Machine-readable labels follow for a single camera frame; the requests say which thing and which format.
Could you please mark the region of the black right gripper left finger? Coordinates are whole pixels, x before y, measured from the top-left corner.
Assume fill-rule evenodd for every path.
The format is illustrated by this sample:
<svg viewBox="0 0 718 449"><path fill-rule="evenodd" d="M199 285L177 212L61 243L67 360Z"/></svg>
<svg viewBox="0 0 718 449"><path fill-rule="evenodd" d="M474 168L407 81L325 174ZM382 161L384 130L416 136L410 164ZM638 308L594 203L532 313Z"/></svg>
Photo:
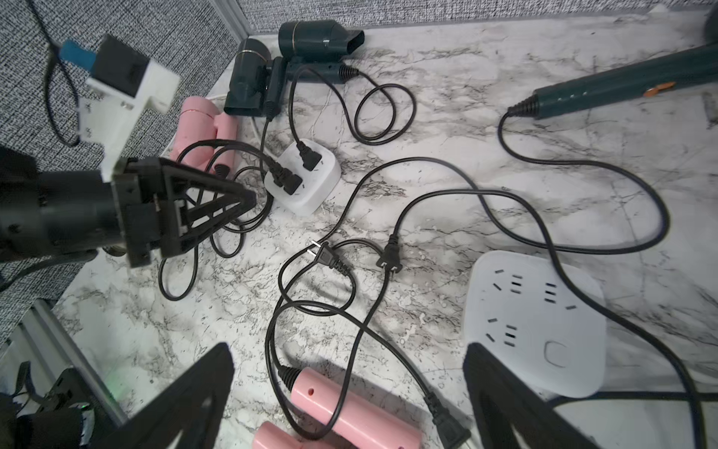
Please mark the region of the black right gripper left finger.
<svg viewBox="0 0 718 449"><path fill-rule="evenodd" d="M207 351L148 406L93 448L212 448L235 373L225 342Z"/></svg>

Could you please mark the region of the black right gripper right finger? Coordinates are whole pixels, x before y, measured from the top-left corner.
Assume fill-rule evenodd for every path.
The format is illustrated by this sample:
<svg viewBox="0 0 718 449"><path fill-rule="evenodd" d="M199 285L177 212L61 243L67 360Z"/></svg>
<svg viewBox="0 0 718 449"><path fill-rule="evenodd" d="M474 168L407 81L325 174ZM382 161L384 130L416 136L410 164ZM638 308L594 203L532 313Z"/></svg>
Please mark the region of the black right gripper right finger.
<svg viewBox="0 0 718 449"><path fill-rule="evenodd" d="M467 347L463 363L470 403L485 448L595 448L482 344Z"/></svg>

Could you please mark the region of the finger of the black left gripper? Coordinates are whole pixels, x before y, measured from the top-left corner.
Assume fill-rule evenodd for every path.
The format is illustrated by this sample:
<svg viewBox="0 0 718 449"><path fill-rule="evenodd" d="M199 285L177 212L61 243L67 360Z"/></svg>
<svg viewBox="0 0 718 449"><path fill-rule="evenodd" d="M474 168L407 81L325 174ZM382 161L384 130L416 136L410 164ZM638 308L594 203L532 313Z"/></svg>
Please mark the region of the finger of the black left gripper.
<svg viewBox="0 0 718 449"><path fill-rule="evenodd" d="M169 159L162 159L166 198L169 201L182 199L189 189L209 191L222 195L229 204L239 204L251 210L256 204L256 193L247 190L240 183L217 178L202 170L187 167Z"/></svg>
<svg viewBox="0 0 718 449"><path fill-rule="evenodd" d="M248 210L239 204L229 204L221 196L199 206L188 207L187 202L179 208L181 235L179 235L179 253L185 254L202 241L214 234L232 220Z"/></svg>

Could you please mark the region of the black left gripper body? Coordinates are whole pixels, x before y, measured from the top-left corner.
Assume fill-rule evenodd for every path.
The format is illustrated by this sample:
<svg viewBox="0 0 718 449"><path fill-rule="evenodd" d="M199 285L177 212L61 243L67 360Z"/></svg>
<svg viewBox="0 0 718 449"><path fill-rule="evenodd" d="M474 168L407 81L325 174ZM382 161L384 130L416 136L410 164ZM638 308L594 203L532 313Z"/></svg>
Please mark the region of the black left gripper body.
<svg viewBox="0 0 718 449"><path fill-rule="evenodd" d="M161 158L122 158L111 174L111 188L126 259L130 267L151 263L158 250L167 259L185 253L181 241L181 174L184 166Z"/></svg>

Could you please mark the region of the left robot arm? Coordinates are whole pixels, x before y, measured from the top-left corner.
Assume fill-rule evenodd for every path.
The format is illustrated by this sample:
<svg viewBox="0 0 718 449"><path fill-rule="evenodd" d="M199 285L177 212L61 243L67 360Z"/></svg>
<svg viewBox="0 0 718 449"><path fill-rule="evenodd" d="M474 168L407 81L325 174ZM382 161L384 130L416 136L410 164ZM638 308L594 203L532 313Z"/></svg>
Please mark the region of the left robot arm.
<svg viewBox="0 0 718 449"><path fill-rule="evenodd" d="M164 158L122 159L97 170L41 172L34 157L1 150L1 260L37 264L5 281L94 259L121 246L132 268L180 256L256 205L239 183Z"/></svg>

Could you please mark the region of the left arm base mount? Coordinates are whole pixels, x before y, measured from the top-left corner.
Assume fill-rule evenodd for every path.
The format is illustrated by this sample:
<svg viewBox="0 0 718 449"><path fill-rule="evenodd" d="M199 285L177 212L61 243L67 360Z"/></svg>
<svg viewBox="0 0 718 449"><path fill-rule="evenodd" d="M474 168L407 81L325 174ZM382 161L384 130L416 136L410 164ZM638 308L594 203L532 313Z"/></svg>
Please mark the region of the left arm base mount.
<svg viewBox="0 0 718 449"><path fill-rule="evenodd" d="M15 389L1 394L3 448L89 448L117 428L75 368L64 370L41 395L33 383L31 363L24 361Z"/></svg>

